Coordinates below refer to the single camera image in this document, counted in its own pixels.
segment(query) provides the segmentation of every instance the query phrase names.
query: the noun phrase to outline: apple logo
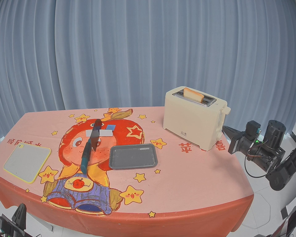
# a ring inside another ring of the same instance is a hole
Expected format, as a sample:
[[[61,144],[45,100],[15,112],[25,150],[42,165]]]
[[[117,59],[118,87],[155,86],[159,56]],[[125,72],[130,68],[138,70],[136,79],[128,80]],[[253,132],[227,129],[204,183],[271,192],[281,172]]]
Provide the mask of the apple logo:
[[[82,178],[76,179],[72,185],[73,185],[73,188],[80,189],[84,186],[84,181],[82,181]]]

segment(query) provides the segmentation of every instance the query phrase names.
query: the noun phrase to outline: knife blade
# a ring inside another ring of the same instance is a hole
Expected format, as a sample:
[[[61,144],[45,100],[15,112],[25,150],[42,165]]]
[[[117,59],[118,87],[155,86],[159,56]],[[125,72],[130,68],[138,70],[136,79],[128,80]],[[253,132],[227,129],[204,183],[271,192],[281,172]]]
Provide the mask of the knife blade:
[[[94,127],[91,132],[90,140],[91,140],[91,146],[96,151],[96,147],[98,146],[98,140],[100,137],[100,129],[102,127],[102,121],[100,119],[97,119],[94,122]]]

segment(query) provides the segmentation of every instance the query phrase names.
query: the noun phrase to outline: toaster slot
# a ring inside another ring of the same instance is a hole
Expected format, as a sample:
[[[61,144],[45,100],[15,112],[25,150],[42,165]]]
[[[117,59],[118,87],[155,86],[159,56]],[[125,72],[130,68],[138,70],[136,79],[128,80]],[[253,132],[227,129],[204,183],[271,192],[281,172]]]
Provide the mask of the toaster slot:
[[[181,99],[190,101],[192,103],[195,103],[195,104],[204,106],[204,107],[209,107],[210,105],[212,105],[216,101],[215,98],[210,97],[210,96],[205,95],[205,94],[203,94],[204,95],[204,99],[202,100],[201,103],[200,102],[197,102],[195,100],[188,99],[188,98],[184,97],[184,90],[180,90],[180,91],[174,93],[173,95],[176,96],[176,97],[179,97]]]

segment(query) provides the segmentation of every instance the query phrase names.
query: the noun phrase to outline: knife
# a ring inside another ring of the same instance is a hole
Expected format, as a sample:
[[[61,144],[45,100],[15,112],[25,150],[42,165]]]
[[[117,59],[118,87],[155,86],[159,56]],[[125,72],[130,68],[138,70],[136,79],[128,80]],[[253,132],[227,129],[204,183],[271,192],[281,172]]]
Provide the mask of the knife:
[[[100,119],[97,119],[94,123],[91,136],[84,146],[84,150],[81,157],[81,165],[80,165],[80,170],[84,174],[87,174],[87,166],[91,158],[91,148],[93,148],[94,151],[96,151],[96,147],[98,146],[101,127],[102,127],[102,121]]]

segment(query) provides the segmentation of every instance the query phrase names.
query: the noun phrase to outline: blue sticker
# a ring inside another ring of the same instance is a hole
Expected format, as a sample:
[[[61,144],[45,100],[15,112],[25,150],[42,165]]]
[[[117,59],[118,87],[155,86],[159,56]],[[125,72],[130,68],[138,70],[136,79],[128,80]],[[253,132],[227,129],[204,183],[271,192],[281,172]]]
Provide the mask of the blue sticker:
[[[107,125],[107,127],[106,127],[106,130],[112,130],[112,131],[114,131],[114,129],[115,129],[115,125]]]

